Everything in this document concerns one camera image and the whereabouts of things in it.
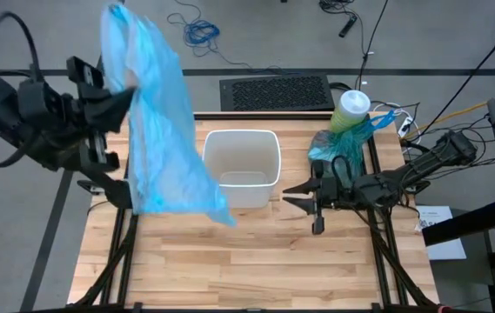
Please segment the black metal table frame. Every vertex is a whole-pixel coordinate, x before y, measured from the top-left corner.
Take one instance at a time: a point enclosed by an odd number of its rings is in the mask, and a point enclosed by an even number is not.
[[[198,113],[195,115],[196,120],[330,120],[331,114],[330,113],[322,113],[322,114],[306,114],[306,113]],[[371,137],[368,142],[368,147],[369,147],[369,152],[370,152],[370,158],[371,158],[371,165],[373,168],[374,172],[379,172],[380,171],[380,164],[378,160],[378,153],[377,153],[377,147],[375,144],[374,137]],[[125,169],[125,174],[124,177],[127,177],[127,166]],[[365,167],[365,161],[363,164],[363,169],[364,172],[366,173],[366,167]],[[116,215],[116,220],[114,224],[114,230],[112,233],[112,239],[111,239],[111,244],[110,244],[110,252],[109,252],[109,260],[112,260],[113,263],[113,268],[108,269],[110,274],[105,278],[106,281],[104,283],[104,287],[102,288],[102,294],[100,298],[100,305],[102,306],[110,306],[110,291],[111,291],[111,285],[112,285],[112,280],[113,280],[113,275],[115,272],[115,268],[117,264],[120,261],[121,256],[118,259],[115,259],[118,257],[118,248],[121,248],[121,245],[119,244],[121,241],[121,235],[122,235],[122,229],[124,227],[124,220],[125,220],[125,211],[128,209],[121,209],[119,208],[117,210],[117,215]],[[371,225],[374,227],[378,227],[377,219],[375,216],[375,213],[373,210],[367,211],[367,216],[369,218],[369,222]],[[120,284],[119,284],[119,289],[117,293],[117,301],[113,305],[116,305],[118,308],[123,308],[125,304],[125,298],[127,295],[127,289],[129,286],[129,279],[130,279],[130,271],[131,271],[131,260],[133,256],[133,250],[134,250],[134,245],[135,245],[135,238],[137,235],[137,223],[138,223],[139,216],[137,215],[132,215],[129,221],[129,227],[128,227],[128,233],[125,236],[124,243],[126,244],[126,247],[124,249],[124,255],[123,255],[123,267],[122,267],[122,274],[121,274],[121,279],[120,279]],[[386,236],[386,241],[389,244],[390,250],[393,253],[393,255],[398,259],[398,249],[396,247],[396,238],[394,236],[394,230],[392,228],[392,223],[390,220],[387,220],[385,222],[385,236]],[[387,281],[387,276],[386,276],[386,270],[385,270],[385,263],[384,259],[378,250],[378,247],[376,244],[373,242],[373,251],[374,251],[374,257],[375,257],[375,264],[377,266],[377,273],[378,273],[378,284],[379,284],[379,289],[380,289],[380,294],[382,298],[382,303],[384,305],[391,304],[391,297],[390,297],[390,291],[388,288],[388,281]],[[398,301],[401,305],[408,305],[408,299],[407,295],[405,292],[404,285],[401,283],[401,281],[398,279],[397,276],[395,276],[396,279],[396,285],[397,285],[397,292],[398,292]],[[69,307],[64,310],[64,312],[77,312],[79,311],[77,307]],[[380,306],[378,306],[378,303],[374,303],[372,305],[373,309],[370,310],[334,310],[336,312],[375,312],[377,308],[380,309]],[[202,310],[189,310],[189,311],[194,311],[197,313],[202,313]],[[218,310],[220,313],[225,313],[230,310]],[[315,312],[315,310],[295,310],[298,312]]]

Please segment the white paper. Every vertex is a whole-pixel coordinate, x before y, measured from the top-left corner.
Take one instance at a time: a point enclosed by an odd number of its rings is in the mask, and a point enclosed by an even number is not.
[[[443,222],[452,218],[450,207],[419,205],[420,218],[416,230]],[[464,246],[460,239],[454,239],[445,243],[437,243],[427,247],[430,260],[463,260],[466,258]]]

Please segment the blue cable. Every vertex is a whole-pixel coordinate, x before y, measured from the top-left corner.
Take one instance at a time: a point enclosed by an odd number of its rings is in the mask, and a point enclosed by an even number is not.
[[[204,57],[209,53],[214,53],[221,57],[224,61],[231,65],[241,65],[250,70],[253,73],[260,73],[264,71],[272,71],[275,74],[299,74],[297,72],[288,72],[283,70],[277,65],[271,65],[266,69],[255,70],[252,66],[245,62],[232,62],[228,60],[218,49],[217,37],[220,35],[220,29],[213,23],[201,19],[202,12],[199,7],[191,3],[182,3],[179,0],[174,0],[176,3],[183,6],[190,6],[197,10],[197,17],[191,22],[185,21],[185,17],[181,13],[171,13],[166,17],[166,21],[170,24],[184,26],[184,43],[186,46],[191,47],[193,55],[195,57]],[[178,20],[171,21],[172,17],[178,17]]]

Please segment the blue plastic bag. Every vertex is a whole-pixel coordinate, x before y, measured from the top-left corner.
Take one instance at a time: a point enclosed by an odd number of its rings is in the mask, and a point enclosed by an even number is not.
[[[133,212],[204,213],[235,225],[195,149],[195,121],[179,57],[160,30],[112,4],[102,15],[101,44],[110,91],[137,86],[129,113]]]
[[[334,157],[344,156],[349,164],[335,161],[335,170],[342,184],[345,187],[351,186],[351,181],[347,179],[346,166],[350,166],[353,178],[361,176],[361,163],[363,162],[363,151],[361,147],[363,143],[372,136],[375,130],[380,130],[388,126],[395,119],[394,111],[391,110],[388,114],[365,120],[349,130],[340,133],[333,133],[329,130],[319,131],[311,140],[309,163],[314,160],[332,162]],[[325,176],[332,176],[331,166],[332,164],[325,164]]]

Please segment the power strip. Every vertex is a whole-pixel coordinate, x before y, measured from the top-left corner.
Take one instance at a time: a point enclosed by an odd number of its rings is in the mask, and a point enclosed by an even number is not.
[[[407,132],[410,130],[411,124],[413,123],[413,118],[412,117],[406,117],[404,122],[402,123],[402,126],[400,126],[398,130],[398,136],[403,137]]]

